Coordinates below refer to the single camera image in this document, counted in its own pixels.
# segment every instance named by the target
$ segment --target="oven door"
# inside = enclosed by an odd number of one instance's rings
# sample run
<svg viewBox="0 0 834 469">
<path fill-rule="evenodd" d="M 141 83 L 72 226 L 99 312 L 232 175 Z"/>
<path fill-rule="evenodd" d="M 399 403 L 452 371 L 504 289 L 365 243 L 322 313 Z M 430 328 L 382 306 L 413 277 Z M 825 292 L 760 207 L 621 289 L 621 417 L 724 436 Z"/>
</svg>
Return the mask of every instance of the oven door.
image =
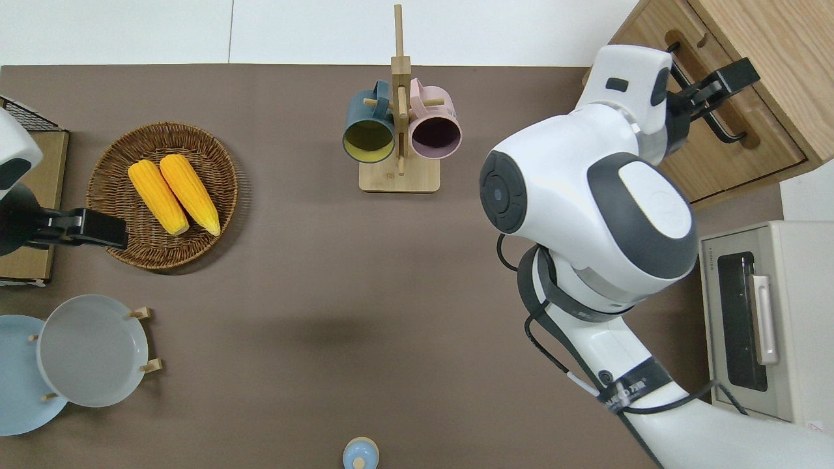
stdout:
<svg viewBox="0 0 834 469">
<path fill-rule="evenodd" d="M 749 411 L 792 421 L 767 226 L 702 241 L 710 370 Z M 713 399 L 730 400 L 715 391 Z"/>
</svg>

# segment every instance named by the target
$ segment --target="corn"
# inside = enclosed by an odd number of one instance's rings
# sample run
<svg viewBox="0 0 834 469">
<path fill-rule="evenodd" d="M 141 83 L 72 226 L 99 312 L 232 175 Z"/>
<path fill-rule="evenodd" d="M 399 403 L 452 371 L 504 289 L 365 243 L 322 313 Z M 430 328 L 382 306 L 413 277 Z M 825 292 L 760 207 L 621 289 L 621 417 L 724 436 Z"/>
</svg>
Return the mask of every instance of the corn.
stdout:
<svg viewBox="0 0 834 469">
<path fill-rule="evenodd" d="M 181 154 L 170 154 L 159 162 L 162 176 L 177 195 L 179 203 L 200 226 L 215 236 L 220 235 L 217 209 L 209 198 L 209 192 L 200 181 L 194 168 Z"/>
<path fill-rule="evenodd" d="M 149 159 L 138 161 L 128 168 L 128 177 L 165 231 L 176 236 L 188 229 L 185 214 L 165 184 L 156 164 Z"/>
</svg>

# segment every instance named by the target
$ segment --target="brown table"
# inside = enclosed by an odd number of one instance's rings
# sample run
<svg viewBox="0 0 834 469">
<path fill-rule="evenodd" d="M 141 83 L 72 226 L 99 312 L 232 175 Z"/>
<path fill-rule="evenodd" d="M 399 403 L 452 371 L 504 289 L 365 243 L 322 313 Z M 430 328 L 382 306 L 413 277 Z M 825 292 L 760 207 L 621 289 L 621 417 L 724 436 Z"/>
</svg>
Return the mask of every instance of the brown table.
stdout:
<svg viewBox="0 0 834 469">
<path fill-rule="evenodd" d="M 242 188 L 229 232 L 180 275 L 84 246 L 56 251 L 47 287 L 0 290 L 0 314 L 44 319 L 86 293 L 149 306 L 152 356 L 165 360 L 115 406 L 68 405 L 0 438 L 0 467 L 336 468 L 360 435 L 394 469 L 651 466 L 524 337 L 478 196 L 492 146 L 572 109 L 584 72 L 415 67 L 455 100 L 463 144 L 439 192 L 366 194 L 340 147 L 343 109 L 387 67 L 4 67 L 0 93 L 72 131 L 64 208 L 84 204 L 111 142 L 163 120 L 216 135 Z M 508 240 L 508 257 L 529 245 Z M 686 389 L 706 382 L 697 274 L 627 321 Z"/>
</svg>

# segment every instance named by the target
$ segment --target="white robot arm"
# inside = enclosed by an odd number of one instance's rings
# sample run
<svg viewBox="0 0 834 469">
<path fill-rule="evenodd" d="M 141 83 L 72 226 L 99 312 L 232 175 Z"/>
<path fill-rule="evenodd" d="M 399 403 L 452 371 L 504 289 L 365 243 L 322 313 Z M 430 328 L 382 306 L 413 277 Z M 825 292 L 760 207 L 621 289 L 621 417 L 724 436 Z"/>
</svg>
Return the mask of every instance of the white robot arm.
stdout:
<svg viewBox="0 0 834 469">
<path fill-rule="evenodd" d="M 606 46 L 574 111 L 488 155 L 487 216 L 502 233 L 537 243 L 518 267 L 528 324 L 567 348 L 594 384 L 586 389 L 658 466 L 834 467 L 829 436 L 689 396 L 622 320 L 697 257 L 689 204 L 654 165 L 683 144 L 690 119 L 758 79 L 744 61 L 673 95 L 672 67 L 669 53 Z"/>
<path fill-rule="evenodd" d="M 43 159 L 41 149 L 14 117 L 0 108 L 0 200 Z"/>
<path fill-rule="evenodd" d="M 20 179 L 43 159 L 29 133 L 0 108 L 0 255 L 27 246 L 100 245 L 126 249 L 124 220 L 80 208 L 44 209 Z"/>
</svg>

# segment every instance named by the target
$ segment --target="basket rim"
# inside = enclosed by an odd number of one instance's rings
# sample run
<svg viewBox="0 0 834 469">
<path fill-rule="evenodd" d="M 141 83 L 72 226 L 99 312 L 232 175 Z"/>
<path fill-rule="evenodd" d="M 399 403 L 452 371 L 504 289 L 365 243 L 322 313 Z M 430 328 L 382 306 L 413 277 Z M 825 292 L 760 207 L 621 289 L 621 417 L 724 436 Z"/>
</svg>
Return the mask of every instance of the basket rim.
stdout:
<svg viewBox="0 0 834 469">
<path fill-rule="evenodd" d="M 239 192 L 240 192 L 239 181 L 238 181 L 238 169 L 234 164 L 234 160 L 232 159 L 232 155 L 229 153 L 229 151 L 226 149 L 225 145 L 223 145 L 223 143 L 217 137 L 215 137 L 210 132 L 201 129 L 200 127 L 191 125 L 191 124 L 186 124 L 186 123 L 178 122 L 178 121 L 165 120 L 165 121 L 158 121 L 158 122 L 155 122 L 155 123 L 145 124 L 143 126 L 137 127 L 135 129 L 123 134 L 118 139 L 115 139 L 107 147 L 107 149 L 104 150 L 102 155 L 98 158 L 98 161 L 96 162 L 95 166 L 93 167 L 93 172 L 90 174 L 90 180 L 87 184 L 87 191 L 86 191 L 85 196 L 84 196 L 84 198 L 85 198 L 84 202 L 88 207 L 90 207 L 90 196 L 91 196 L 91 188 L 92 188 L 92 185 L 93 185 L 93 179 L 95 178 L 96 174 L 98 174 L 99 170 L 101 170 L 101 165 L 104 162 L 105 157 L 108 154 L 111 154 L 112 152 L 114 152 L 115 149 L 118 147 L 118 145 L 120 143 L 122 143 L 125 139 L 127 139 L 128 137 L 130 137 L 134 134 L 149 131 L 150 129 L 154 129 L 154 128 L 157 128 L 159 126 L 164 126 L 164 125 L 182 126 L 182 127 L 185 127 L 187 130 L 190 130 L 190 131 L 195 132 L 197 134 L 204 134 L 205 136 L 207 136 L 211 140 L 213 140 L 218 145 L 218 147 L 222 150 L 222 155 L 226 159 L 229 160 L 229 163 L 230 163 L 230 166 L 231 166 L 231 169 L 232 169 L 232 180 L 234 181 L 234 193 L 233 193 L 231 205 L 229 207 L 229 217 L 225 220 L 225 223 L 223 223 L 223 225 L 220 227 L 220 234 L 218 234 L 217 236 L 212 237 L 212 239 L 200 251 L 198 251 L 194 255 L 189 256 L 188 258 L 185 258 L 185 259 L 182 259 L 182 260 L 177 260 L 177 261 L 174 261 L 174 262 L 169 262 L 169 263 L 164 264 L 164 265 L 151 265 L 151 264 L 146 263 L 146 262 L 145 263 L 137 262 L 135 260 L 125 258 L 124 256 L 120 256 L 119 253 L 121 253 L 122 251 L 115 250 L 113 248 L 106 248 L 105 249 L 108 252 L 108 254 L 110 254 L 112 257 L 116 258 L 117 260 L 119 260 L 119 261 L 121 261 L 121 262 L 123 262 L 127 265 L 131 265 L 133 267 L 138 267 L 140 269 L 145 269 L 145 270 L 170 270 L 170 269 L 174 269 L 174 268 L 177 268 L 177 267 L 182 267 L 183 265 L 194 262 L 197 258 L 199 258 L 200 256 L 204 255 L 205 253 L 209 252 L 218 243 L 218 241 L 220 241 L 220 238 L 223 237 L 223 235 L 226 233 L 226 229 L 231 224 L 232 219 L 234 218 L 234 212 L 237 210 L 237 207 L 238 207 L 238 197 L 239 197 Z"/>
</svg>

